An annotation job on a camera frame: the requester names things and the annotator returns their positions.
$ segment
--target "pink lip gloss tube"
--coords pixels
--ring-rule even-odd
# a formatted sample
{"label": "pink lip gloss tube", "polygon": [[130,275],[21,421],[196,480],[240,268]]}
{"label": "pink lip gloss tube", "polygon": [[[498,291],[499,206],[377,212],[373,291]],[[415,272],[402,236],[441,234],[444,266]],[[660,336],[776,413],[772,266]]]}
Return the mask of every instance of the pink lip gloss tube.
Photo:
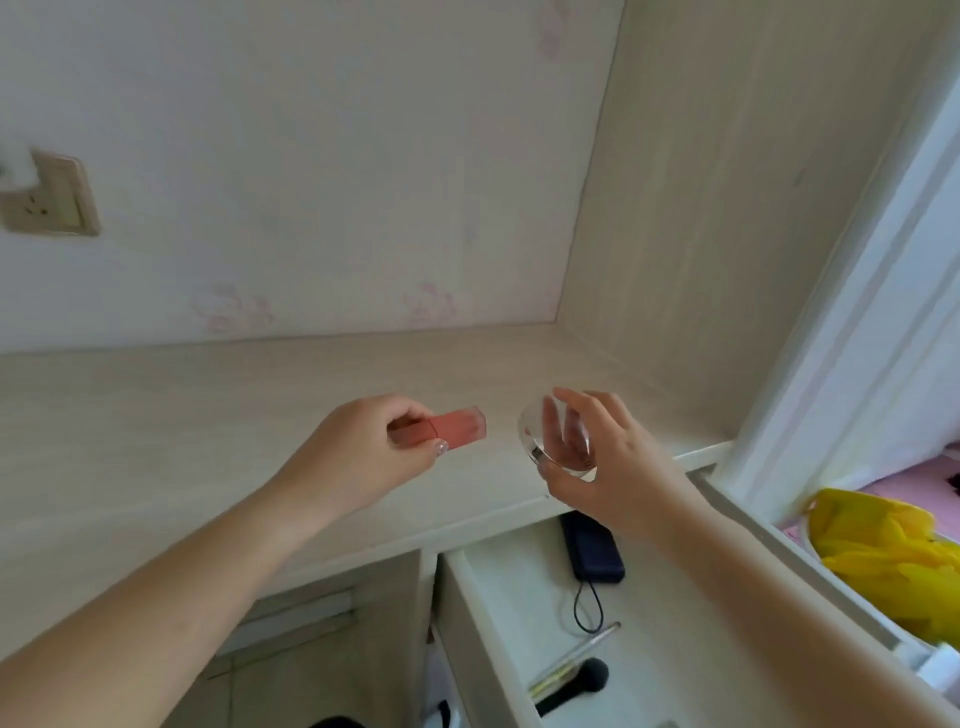
{"label": "pink lip gloss tube", "polygon": [[456,449],[487,437],[487,418],[479,407],[468,407],[390,430],[388,434],[402,448],[440,438],[446,440],[450,449]]}

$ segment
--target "white wallpaper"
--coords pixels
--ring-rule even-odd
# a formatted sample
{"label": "white wallpaper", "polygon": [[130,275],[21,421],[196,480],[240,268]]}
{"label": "white wallpaper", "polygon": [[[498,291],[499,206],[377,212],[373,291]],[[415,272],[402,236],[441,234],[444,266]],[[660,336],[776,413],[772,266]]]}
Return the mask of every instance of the white wallpaper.
{"label": "white wallpaper", "polygon": [[104,234],[0,231],[0,351],[553,320],[621,5],[4,4]]}

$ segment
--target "person's right hand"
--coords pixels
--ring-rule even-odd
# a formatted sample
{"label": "person's right hand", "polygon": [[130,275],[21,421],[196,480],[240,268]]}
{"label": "person's right hand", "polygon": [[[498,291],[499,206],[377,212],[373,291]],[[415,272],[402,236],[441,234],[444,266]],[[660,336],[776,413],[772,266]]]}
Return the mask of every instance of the person's right hand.
{"label": "person's right hand", "polygon": [[668,537],[664,529],[671,529],[691,509],[709,511],[683,470],[633,418],[620,397],[561,387],[553,395],[580,413],[597,472],[592,482],[586,482],[544,460],[540,474],[550,495],[615,533],[654,541]]}

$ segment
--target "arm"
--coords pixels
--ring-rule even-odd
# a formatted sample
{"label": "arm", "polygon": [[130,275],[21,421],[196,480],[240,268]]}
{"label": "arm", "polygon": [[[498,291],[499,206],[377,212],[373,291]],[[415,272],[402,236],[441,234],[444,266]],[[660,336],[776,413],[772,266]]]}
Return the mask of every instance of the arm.
{"label": "arm", "polygon": [[550,492],[686,572],[811,724],[960,726],[960,712],[714,511],[616,396],[556,390],[595,450],[591,483],[547,464]]}
{"label": "arm", "polygon": [[265,486],[0,664],[0,725],[156,728],[294,551],[433,465],[397,449],[397,395],[334,410]]}

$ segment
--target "yellow bag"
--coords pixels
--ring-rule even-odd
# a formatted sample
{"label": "yellow bag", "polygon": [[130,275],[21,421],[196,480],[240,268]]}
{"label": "yellow bag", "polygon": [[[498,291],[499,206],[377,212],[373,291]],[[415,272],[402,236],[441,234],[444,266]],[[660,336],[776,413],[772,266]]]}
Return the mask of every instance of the yellow bag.
{"label": "yellow bag", "polygon": [[827,488],[807,524],[824,566],[880,612],[922,640],[960,649],[960,546],[936,538],[933,514]]}

